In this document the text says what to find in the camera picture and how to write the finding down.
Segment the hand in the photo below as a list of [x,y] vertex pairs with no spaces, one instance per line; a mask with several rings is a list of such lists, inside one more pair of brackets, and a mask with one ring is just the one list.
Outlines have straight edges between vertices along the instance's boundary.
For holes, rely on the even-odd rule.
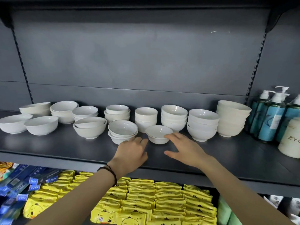
[[175,132],[167,134],[164,137],[170,139],[178,149],[178,152],[165,151],[165,155],[186,165],[200,168],[199,165],[201,162],[210,157],[203,151],[199,144],[190,140],[185,135]]
[[148,159],[147,152],[144,151],[147,143],[148,139],[132,137],[119,144],[115,156],[107,163],[118,179],[133,172]]

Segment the shelf bracket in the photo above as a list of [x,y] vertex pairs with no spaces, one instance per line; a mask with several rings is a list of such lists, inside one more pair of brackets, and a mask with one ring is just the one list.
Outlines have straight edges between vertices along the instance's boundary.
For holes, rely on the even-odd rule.
[[0,2],[0,19],[6,27],[13,29],[13,18],[10,10],[11,8],[7,3]]
[[300,5],[300,0],[289,0],[281,5],[273,7],[270,11],[267,27],[265,33],[270,32],[277,24],[279,18],[283,13],[290,9],[294,9]]

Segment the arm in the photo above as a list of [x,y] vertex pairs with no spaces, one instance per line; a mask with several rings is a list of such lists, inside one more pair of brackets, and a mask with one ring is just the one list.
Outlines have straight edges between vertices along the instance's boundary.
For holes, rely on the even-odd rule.
[[[147,139],[133,137],[118,146],[114,158],[108,162],[117,179],[134,171],[147,160],[147,152],[144,152],[147,142]],[[114,176],[101,169],[27,225],[82,224],[114,182]]]
[[176,132],[165,136],[177,147],[178,152],[164,153],[186,165],[203,171],[243,225],[283,225],[293,223],[257,193],[226,170],[215,158],[207,155],[194,141]]

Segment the white bottle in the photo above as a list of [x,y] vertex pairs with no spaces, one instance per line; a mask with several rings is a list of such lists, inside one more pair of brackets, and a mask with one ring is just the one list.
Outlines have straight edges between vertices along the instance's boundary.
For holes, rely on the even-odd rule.
[[300,158],[300,118],[290,120],[287,129],[280,141],[278,149],[283,154],[299,159]]

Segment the stacked bowls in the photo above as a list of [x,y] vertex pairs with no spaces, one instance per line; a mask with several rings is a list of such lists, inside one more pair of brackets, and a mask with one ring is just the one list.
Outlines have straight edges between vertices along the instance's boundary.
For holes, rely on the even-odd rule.
[[74,101],[61,101],[53,104],[50,111],[52,116],[58,117],[58,122],[70,124],[74,122],[72,110],[78,106],[78,103]]
[[135,124],[139,128],[139,132],[146,133],[146,129],[156,125],[157,110],[151,107],[140,107],[135,111]]
[[187,118],[188,111],[180,106],[164,105],[161,108],[161,124],[174,132],[179,132],[185,127]]
[[76,121],[73,128],[79,136],[86,139],[95,139],[100,136],[106,128],[107,120],[102,117],[86,117]]
[[33,135],[43,136],[53,132],[58,125],[58,117],[43,116],[30,119],[24,123],[28,132]]
[[0,119],[0,129],[3,132],[16,134],[26,131],[24,123],[31,119],[30,114],[12,115]]
[[50,115],[50,102],[40,102],[19,107],[21,114],[31,114],[34,118]]
[[217,132],[220,116],[212,111],[192,109],[188,112],[187,130],[194,140],[205,142]]
[[246,118],[249,116],[251,108],[249,106],[220,100],[216,113],[221,117],[217,132],[224,137],[238,135],[244,128]]
[[121,144],[125,140],[129,140],[137,135],[138,127],[131,121],[116,120],[108,125],[108,135],[115,144]]
[[163,125],[153,125],[146,129],[146,133],[152,143],[162,145],[169,141],[164,135],[173,133],[173,130]]
[[105,108],[104,115],[108,124],[116,120],[129,121],[130,109],[128,106],[124,106],[124,105],[110,105]]
[[89,117],[97,117],[98,116],[98,108],[94,106],[80,106],[76,107],[72,111],[72,115],[75,121],[78,121],[83,118]]

